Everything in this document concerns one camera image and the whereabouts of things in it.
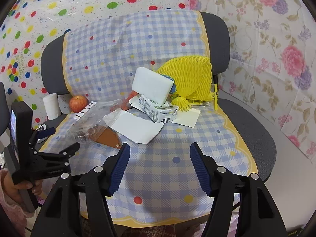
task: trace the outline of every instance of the person's hand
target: person's hand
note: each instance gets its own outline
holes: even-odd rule
[[[19,190],[32,188],[32,193],[34,193],[34,195],[40,195],[42,193],[42,182],[43,180],[36,180],[35,186],[33,186],[32,183],[28,181],[23,181],[14,185],[11,175],[8,172],[3,179],[2,189],[11,199],[13,199],[18,204],[22,204],[23,200],[19,193]]]

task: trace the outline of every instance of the toilet paper roll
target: toilet paper roll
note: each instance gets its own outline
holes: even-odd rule
[[[57,93],[45,96],[43,102],[49,120],[56,119],[61,115]]]

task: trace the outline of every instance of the silver screw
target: silver screw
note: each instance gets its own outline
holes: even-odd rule
[[[69,176],[68,173],[63,173],[63,174],[61,175],[61,178],[62,178],[62,179],[66,179],[66,178],[68,178],[68,176]]]
[[[97,166],[96,168],[94,168],[94,171],[96,173],[100,173],[100,172],[102,172],[102,170],[103,170],[103,167],[101,167],[101,166]]]
[[[254,179],[254,180],[258,180],[259,176],[256,173],[252,173],[251,174],[251,178]]]
[[[224,168],[223,166],[219,166],[217,168],[217,170],[218,170],[219,173],[225,173],[226,172],[226,168]]]

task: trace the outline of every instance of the apple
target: apple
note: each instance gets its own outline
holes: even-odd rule
[[[82,95],[72,97],[69,101],[70,109],[75,113],[82,111],[88,104],[88,99]]]

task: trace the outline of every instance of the checkered cloth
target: checkered cloth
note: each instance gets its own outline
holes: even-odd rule
[[[116,100],[131,91],[138,67],[206,55],[198,11],[157,10],[98,20],[66,34],[63,64],[72,95]]]
[[[137,109],[129,112],[150,120]],[[248,175],[249,161],[243,152],[235,149],[236,136],[224,128],[224,122],[223,116],[214,113],[211,107],[205,107],[201,108],[194,128],[168,122],[147,145],[134,143],[119,134],[122,142],[130,145],[131,157],[119,190],[107,199],[113,222],[135,227],[135,223],[130,225],[128,221],[120,220],[130,216],[151,226],[150,223],[170,218],[189,220],[208,214],[213,198],[207,197],[200,187],[190,159],[191,143],[196,141],[205,155],[212,156],[218,165],[227,167],[232,173]],[[71,140],[65,135],[73,123],[72,116],[68,116],[44,151],[57,153],[70,145]],[[81,145],[76,156],[70,159],[72,175],[86,173],[116,153],[117,149],[98,143]],[[46,194],[55,181],[44,181]],[[81,212],[86,216],[84,194],[80,195],[80,200]]]

